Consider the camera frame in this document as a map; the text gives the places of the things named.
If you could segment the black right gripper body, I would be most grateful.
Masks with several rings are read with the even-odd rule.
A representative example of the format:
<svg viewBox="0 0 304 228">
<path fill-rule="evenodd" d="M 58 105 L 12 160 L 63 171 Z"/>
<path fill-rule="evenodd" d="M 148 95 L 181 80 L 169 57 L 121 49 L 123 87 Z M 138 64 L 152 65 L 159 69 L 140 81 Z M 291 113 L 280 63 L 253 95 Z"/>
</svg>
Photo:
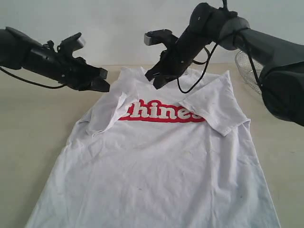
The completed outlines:
<svg viewBox="0 0 304 228">
<path fill-rule="evenodd" d="M 145 73 L 146 78 L 151 81 L 158 75 L 180 77 L 203 47 L 204 45 L 175 45 Z"/>
</svg>

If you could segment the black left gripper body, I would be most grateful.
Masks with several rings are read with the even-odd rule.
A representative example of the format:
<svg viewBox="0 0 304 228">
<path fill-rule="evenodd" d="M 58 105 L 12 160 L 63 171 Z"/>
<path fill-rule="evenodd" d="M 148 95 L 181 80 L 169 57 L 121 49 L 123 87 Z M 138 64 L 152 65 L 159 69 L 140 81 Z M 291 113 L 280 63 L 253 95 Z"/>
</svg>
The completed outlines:
<svg viewBox="0 0 304 228">
<path fill-rule="evenodd" d="M 82 58 L 73 58 L 44 47 L 34 47 L 22 62 L 31 72 L 53 79 L 78 91 L 109 92 L 108 71 L 88 65 Z"/>
</svg>

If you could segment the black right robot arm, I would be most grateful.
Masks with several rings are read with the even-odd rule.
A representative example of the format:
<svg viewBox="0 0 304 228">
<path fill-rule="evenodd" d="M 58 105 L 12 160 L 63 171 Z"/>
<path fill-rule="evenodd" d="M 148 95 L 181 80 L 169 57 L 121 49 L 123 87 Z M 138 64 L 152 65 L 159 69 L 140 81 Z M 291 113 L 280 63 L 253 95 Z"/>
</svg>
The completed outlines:
<svg viewBox="0 0 304 228">
<path fill-rule="evenodd" d="M 221 8 L 202 2 L 180 37 L 161 29 L 147 32 L 144 43 L 166 47 L 145 75 L 157 89 L 178 80 L 210 43 L 243 51 L 251 64 L 263 67 L 254 78 L 268 111 L 278 119 L 304 124 L 304 47 L 251 29 L 247 20 L 228 10 L 226 2 Z"/>
</svg>

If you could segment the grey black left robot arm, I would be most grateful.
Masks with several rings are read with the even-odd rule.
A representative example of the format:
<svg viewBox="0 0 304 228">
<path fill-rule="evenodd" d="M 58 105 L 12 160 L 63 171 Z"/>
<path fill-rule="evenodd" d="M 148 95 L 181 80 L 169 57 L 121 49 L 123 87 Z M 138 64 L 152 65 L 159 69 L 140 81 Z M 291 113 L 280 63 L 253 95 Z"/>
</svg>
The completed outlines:
<svg viewBox="0 0 304 228">
<path fill-rule="evenodd" d="M 8 69 L 25 69 L 57 81 L 57 88 L 65 86 L 77 91 L 109 92 L 107 70 L 91 66 L 73 52 L 84 47 L 80 32 L 64 39 L 55 47 L 49 40 L 40 44 L 21 31 L 6 27 L 0 31 L 0 69 L 13 78 Z"/>
</svg>

